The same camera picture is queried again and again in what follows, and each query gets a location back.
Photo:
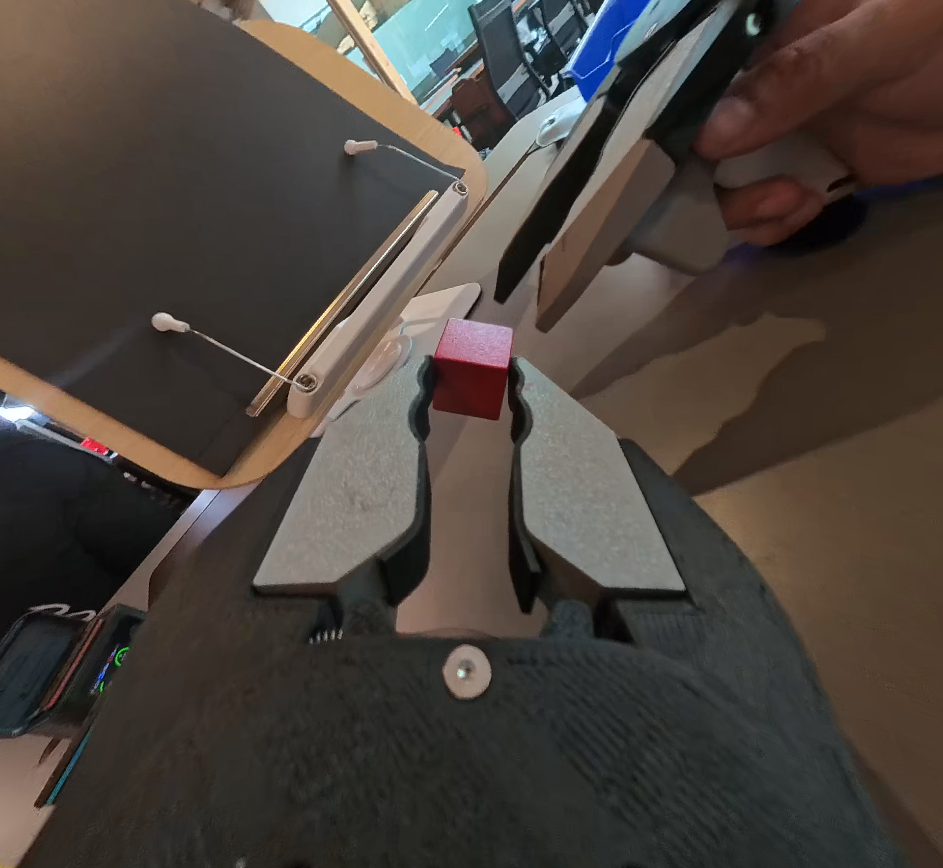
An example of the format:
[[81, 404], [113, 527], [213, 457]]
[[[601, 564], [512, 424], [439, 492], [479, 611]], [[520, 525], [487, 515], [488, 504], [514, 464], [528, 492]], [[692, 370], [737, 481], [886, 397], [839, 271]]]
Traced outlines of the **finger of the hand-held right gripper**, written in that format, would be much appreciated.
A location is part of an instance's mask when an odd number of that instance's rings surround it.
[[[653, 61], [655, 54], [701, 23], [713, 9], [714, 1], [650, 0], [622, 40], [614, 66], [634, 54], [638, 54], [638, 60]], [[561, 191], [552, 193], [548, 200], [540, 199], [547, 186], [554, 183], [552, 166], [564, 150], [567, 139], [562, 141], [535, 201], [501, 257], [494, 294], [496, 301], [505, 302], [526, 277], [539, 254], [545, 247], [550, 247], [574, 196], [580, 190], [571, 183], [562, 187]]]
[[645, 132], [705, 31], [706, 18], [653, 61], [617, 62], [574, 125], [552, 166], [554, 183], [580, 188], [540, 267], [536, 328], [549, 332], [622, 253], [635, 252], [635, 226], [672, 179], [674, 162]]

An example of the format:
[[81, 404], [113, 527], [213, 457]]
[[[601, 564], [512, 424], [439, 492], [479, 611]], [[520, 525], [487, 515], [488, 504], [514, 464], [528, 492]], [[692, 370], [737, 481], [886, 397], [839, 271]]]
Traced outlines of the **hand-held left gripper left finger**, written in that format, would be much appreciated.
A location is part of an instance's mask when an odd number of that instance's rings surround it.
[[253, 578], [253, 591], [398, 608], [431, 546], [431, 357], [419, 355], [332, 423]]

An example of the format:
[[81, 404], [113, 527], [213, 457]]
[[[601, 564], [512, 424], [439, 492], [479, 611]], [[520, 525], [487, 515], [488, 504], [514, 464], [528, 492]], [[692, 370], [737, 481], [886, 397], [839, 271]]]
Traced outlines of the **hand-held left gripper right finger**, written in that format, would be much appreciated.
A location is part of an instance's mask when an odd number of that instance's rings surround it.
[[570, 599], [596, 614], [687, 586], [615, 433], [533, 364], [508, 373], [512, 469], [509, 571], [530, 614]]

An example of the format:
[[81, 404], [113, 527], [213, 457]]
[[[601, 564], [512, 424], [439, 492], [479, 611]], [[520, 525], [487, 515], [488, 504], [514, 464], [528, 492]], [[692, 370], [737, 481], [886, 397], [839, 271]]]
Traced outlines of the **red cube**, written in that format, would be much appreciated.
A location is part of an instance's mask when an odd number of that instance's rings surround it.
[[497, 421], [507, 387], [514, 331], [449, 319], [433, 356], [434, 410]]

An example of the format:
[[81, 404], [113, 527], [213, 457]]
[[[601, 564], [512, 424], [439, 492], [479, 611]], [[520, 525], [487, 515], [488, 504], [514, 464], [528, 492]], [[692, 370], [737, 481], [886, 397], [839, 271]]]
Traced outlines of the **person's right hand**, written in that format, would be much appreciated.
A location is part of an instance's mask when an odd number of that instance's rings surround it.
[[796, 131], [863, 188], [942, 173], [942, 0], [802, 0], [737, 74], [694, 151], [720, 162]]

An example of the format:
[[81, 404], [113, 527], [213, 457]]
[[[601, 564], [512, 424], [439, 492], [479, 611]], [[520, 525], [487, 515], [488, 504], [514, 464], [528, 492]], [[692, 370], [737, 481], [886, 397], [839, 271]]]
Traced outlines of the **small white device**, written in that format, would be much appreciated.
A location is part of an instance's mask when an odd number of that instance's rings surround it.
[[565, 141], [573, 126], [583, 114], [584, 104], [568, 103], [557, 108], [543, 120], [537, 130], [534, 144], [537, 148], [546, 148]]

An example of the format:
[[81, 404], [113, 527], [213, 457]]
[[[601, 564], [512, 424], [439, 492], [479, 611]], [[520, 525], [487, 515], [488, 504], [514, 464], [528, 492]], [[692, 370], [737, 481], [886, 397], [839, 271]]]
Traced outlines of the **black office chair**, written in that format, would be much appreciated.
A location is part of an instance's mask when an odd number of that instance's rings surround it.
[[498, 102], [514, 120], [530, 114], [549, 97], [522, 46], [511, 0], [483, 0], [469, 9], [481, 59]]
[[560, 72], [575, 53], [587, 29], [577, 0], [539, 0], [542, 26], [549, 38], [549, 61]]

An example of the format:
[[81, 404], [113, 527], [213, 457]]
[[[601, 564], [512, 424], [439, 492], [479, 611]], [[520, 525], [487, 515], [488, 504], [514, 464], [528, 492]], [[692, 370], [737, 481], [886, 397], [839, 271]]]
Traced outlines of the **dark bag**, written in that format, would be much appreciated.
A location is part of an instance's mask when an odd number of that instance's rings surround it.
[[182, 511], [107, 462], [2, 421], [1, 634], [31, 614], [90, 620]]

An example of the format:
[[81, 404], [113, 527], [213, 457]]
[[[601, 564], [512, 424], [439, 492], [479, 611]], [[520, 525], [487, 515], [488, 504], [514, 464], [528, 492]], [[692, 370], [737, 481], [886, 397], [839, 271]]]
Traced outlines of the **dark power bank with display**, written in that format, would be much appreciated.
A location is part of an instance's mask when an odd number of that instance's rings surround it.
[[1, 737], [71, 739], [122, 667], [145, 612], [116, 604], [88, 621], [31, 613], [1, 644]]

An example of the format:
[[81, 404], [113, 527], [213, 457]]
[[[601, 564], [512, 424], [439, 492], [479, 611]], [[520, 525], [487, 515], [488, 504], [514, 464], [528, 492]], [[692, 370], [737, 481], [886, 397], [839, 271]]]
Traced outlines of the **book stand with black board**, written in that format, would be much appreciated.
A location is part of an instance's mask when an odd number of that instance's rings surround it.
[[307, 438], [488, 184], [309, 46], [183, 0], [2, 0], [4, 391], [198, 489]]

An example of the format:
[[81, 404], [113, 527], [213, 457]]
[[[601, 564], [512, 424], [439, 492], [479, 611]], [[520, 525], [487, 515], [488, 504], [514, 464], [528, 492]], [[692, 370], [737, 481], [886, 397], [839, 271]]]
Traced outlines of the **small black box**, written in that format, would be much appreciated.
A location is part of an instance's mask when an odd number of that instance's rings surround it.
[[56, 764], [41, 792], [36, 797], [34, 808], [37, 811], [51, 807], [56, 802], [67, 779], [74, 771], [77, 762], [88, 744], [91, 727], [92, 723], [86, 724], [68, 744], [60, 761]]

